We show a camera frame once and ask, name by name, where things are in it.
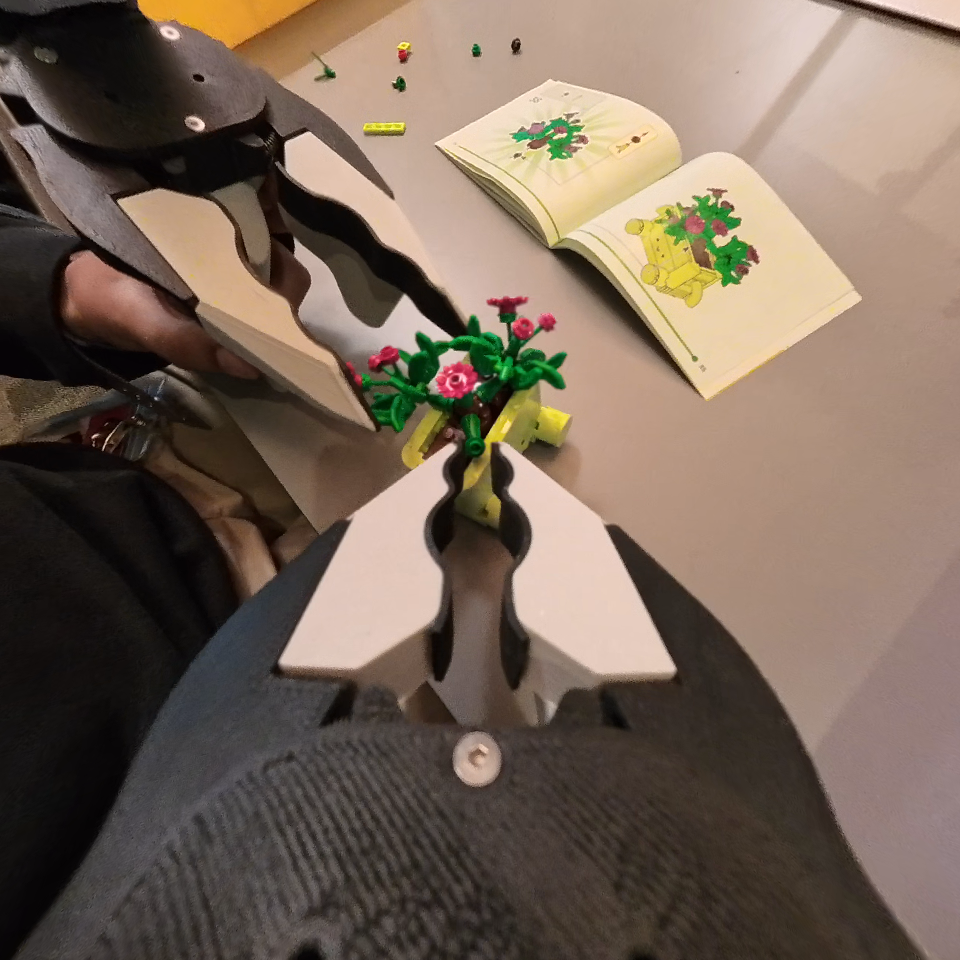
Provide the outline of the instruction booklet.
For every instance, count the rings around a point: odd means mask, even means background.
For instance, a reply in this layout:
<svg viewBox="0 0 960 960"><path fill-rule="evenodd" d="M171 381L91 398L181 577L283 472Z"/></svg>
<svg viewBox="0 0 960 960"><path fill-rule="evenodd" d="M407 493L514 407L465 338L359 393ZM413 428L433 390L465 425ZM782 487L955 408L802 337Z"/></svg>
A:
<svg viewBox="0 0 960 960"><path fill-rule="evenodd" d="M436 142L548 249L591 264L709 400L855 306L745 160L682 160L647 107L549 79Z"/></svg>

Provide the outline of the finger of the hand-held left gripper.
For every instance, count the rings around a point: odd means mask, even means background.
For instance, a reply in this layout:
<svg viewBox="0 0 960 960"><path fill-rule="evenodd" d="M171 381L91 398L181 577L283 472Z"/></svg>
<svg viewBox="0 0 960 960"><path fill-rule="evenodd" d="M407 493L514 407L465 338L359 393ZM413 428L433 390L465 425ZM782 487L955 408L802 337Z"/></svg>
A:
<svg viewBox="0 0 960 960"><path fill-rule="evenodd" d="M381 186L309 131L284 143L275 175L290 231L330 270L357 321L382 327L406 298L446 335L466 334L422 238Z"/></svg>
<svg viewBox="0 0 960 960"><path fill-rule="evenodd" d="M203 328L278 390L367 431L378 423L338 354L269 283L271 235L255 187L196 196L151 188L117 205L197 299Z"/></svg>

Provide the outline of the yellow brick flower planter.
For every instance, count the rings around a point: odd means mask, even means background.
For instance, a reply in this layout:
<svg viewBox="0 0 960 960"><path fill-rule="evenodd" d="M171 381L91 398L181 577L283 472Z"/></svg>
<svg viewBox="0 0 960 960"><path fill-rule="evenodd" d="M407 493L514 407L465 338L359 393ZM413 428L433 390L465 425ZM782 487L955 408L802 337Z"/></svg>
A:
<svg viewBox="0 0 960 960"><path fill-rule="evenodd" d="M415 421L401 450L413 471L447 447L462 446L468 458L456 509L495 529L500 501L494 491L491 450L505 444L524 452L534 442L559 448L571 417L542 399L542 387L564 390L565 352L547 355L534 342L557 326L557 318L523 314L524 295L491 297L500 331L470 316L461 334L441 341L415 334L415 349L382 346L367 359L367 371L346 363L379 426L400 434Z"/></svg>

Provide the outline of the person's left forearm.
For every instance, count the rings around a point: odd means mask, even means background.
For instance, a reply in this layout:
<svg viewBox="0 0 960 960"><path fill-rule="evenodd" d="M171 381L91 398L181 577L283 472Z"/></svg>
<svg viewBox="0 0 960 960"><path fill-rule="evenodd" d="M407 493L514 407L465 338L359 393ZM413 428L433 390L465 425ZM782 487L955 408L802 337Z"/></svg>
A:
<svg viewBox="0 0 960 960"><path fill-rule="evenodd" d="M79 356L66 339L61 294L79 250L70 234L15 207L1 207L1 373L66 383Z"/></svg>

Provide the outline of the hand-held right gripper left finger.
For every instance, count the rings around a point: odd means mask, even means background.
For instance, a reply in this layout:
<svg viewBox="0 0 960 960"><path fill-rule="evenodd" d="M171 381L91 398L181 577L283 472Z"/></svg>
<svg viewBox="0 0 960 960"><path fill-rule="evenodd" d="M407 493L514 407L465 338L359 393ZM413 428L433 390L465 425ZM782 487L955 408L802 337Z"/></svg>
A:
<svg viewBox="0 0 960 960"><path fill-rule="evenodd" d="M345 523L281 653L280 674L378 687L405 700L452 660L454 533L464 451L453 443Z"/></svg>

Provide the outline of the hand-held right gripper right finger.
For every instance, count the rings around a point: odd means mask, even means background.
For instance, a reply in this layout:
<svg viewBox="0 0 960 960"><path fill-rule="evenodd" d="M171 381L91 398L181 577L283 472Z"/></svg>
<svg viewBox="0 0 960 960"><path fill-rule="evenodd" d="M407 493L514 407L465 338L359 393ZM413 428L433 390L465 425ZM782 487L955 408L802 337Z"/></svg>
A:
<svg viewBox="0 0 960 960"><path fill-rule="evenodd" d="M512 558L500 658L525 719L571 690L671 681L676 665L601 517L510 445L490 450L498 534Z"/></svg>

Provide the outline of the person's left hand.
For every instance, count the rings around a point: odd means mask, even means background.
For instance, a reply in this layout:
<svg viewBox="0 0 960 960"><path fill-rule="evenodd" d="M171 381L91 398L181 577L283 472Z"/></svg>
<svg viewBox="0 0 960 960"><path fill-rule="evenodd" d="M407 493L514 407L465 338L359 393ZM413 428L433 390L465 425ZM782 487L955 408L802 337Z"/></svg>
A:
<svg viewBox="0 0 960 960"><path fill-rule="evenodd" d="M177 301L92 250L77 251L67 261L58 314L67 333L87 345L152 354L198 374L259 378L254 365L212 338Z"/></svg>

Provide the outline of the scattered small toy bricks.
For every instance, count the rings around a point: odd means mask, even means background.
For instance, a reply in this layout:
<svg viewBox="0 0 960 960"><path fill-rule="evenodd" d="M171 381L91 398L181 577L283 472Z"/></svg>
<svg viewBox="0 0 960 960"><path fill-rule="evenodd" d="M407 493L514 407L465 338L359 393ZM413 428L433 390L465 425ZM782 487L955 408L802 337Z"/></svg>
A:
<svg viewBox="0 0 960 960"><path fill-rule="evenodd" d="M406 65L412 56L413 45L410 41L402 41L396 45L395 53L398 62L401 65ZM516 56L522 53L522 39L520 37L514 37L510 41L510 54ZM483 55L483 48L479 43L473 43L470 47L470 55L473 59L480 59ZM318 55L316 52L312 53L313 59L318 64L318 74L314 77L315 82L333 80L337 78L336 70L331 67L324 59ZM392 79L390 83L391 87L398 91L405 91L408 87L406 78L402 75L397 75Z"/></svg>

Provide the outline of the yellow plastic bin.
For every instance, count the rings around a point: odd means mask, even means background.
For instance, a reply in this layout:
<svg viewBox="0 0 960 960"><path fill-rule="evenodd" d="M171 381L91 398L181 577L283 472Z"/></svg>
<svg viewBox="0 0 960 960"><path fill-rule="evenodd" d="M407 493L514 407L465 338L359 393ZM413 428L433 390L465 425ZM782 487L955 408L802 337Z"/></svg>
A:
<svg viewBox="0 0 960 960"><path fill-rule="evenodd" d="M138 1L156 21L175 20L234 49L300 11L313 1Z"/></svg>

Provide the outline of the clear plastic parts bag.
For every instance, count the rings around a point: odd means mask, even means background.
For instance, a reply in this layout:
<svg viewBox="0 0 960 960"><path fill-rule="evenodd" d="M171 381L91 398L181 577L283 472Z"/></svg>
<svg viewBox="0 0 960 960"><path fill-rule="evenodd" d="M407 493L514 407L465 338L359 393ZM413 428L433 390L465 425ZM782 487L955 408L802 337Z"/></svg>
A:
<svg viewBox="0 0 960 960"><path fill-rule="evenodd" d="M208 430L221 420L198 382L173 366L140 378L134 387L143 398L113 390L78 412L76 434L84 447L140 462L173 426Z"/></svg>

